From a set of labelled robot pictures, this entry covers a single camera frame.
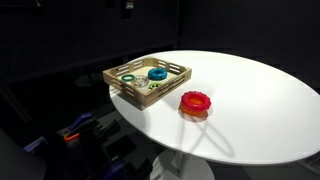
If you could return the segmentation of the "dark robot arm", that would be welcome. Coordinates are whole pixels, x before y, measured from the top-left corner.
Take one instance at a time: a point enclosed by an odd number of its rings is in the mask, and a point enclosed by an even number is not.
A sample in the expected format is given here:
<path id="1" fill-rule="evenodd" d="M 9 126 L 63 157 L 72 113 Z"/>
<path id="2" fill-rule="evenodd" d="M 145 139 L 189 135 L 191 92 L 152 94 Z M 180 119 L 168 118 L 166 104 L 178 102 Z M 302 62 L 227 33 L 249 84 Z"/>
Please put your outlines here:
<path id="1" fill-rule="evenodd" d="M 37 150 L 42 144 L 60 150 L 79 170 L 85 180 L 144 180 L 152 171 L 145 160 L 138 168 L 126 163 L 124 157 L 136 146 L 124 136 L 107 145 L 110 137 L 121 131 L 117 120 L 104 124 L 91 113 L 82 114 L 63 134 L 40 137 L 24 147 L 27 152 Z"/>

